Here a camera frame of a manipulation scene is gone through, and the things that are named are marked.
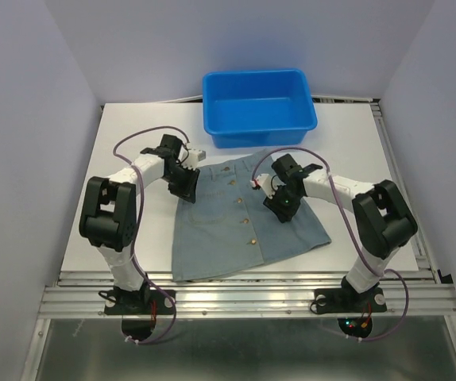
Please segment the light denim skirt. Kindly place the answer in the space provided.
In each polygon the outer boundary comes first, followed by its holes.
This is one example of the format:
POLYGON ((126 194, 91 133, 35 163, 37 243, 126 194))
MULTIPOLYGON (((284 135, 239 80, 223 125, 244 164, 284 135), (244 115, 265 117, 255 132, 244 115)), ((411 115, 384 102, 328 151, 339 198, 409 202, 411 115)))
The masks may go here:
POLYGON ((253 169, 272 172, 265 150, 200 169, 193 203, 179 201, 172 243, 176 282, 231 275, 287 260, 331 242, 306 202, 281 223, 250 185, 253 169))

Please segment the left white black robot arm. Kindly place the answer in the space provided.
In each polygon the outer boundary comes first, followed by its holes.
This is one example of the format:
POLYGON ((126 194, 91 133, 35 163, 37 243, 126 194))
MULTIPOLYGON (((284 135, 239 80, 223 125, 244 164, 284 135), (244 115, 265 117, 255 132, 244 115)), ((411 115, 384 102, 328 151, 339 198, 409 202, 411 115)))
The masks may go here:
POLYGON ((114 278, 109 291, 99 295, 108 314, 147 314, 161 293, 137 262, 135 244, 141 224, 145 188, 163 180, 168 191, 195 202, 203 150, 189 141, 165 134, 155 148, 144 148, 126 167, 87 181, 79 219, 79 234, 98 249, 114 278))

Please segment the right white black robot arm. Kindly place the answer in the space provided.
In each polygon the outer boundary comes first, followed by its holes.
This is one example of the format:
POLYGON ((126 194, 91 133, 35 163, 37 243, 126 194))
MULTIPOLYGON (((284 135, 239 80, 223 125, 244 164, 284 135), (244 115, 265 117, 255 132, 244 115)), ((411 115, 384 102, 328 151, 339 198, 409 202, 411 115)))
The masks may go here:
POLYGON ((275 160, 271 174, 252 174, 251 186, 265 193, 265 206, 282 223, 290 222, 304 198, 338 207, 357 252, 338 288, 316 289, 314 314, 373 314, 387 310, 379 283, 388 264, 417 234, 418 224, 398 186, 391 180, 365 183, 334 175, 330 165, 299 165, 290 154, 275 160))

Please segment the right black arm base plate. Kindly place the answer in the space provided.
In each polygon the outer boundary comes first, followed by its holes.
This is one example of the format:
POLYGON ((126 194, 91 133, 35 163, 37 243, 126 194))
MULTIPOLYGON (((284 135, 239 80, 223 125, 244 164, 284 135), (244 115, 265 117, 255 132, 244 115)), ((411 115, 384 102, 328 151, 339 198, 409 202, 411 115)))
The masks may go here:
POLYGON ((313 314, 384 313, 387 305, 383 290, 374 287, 362 294, 348 288, 320 288, 313 291, 309 309, 313 314))

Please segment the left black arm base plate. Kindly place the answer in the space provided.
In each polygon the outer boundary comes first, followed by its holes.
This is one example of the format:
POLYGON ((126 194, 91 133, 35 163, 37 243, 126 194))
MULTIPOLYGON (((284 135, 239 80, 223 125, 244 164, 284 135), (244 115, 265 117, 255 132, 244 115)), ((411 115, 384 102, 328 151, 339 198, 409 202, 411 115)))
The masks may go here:
POLYGON ((169 299, 155 289, 141 293, 114 287, 100 291, 99 296, 105 302, 103 313, 107 316, 172 316, 175 312, 169 299))

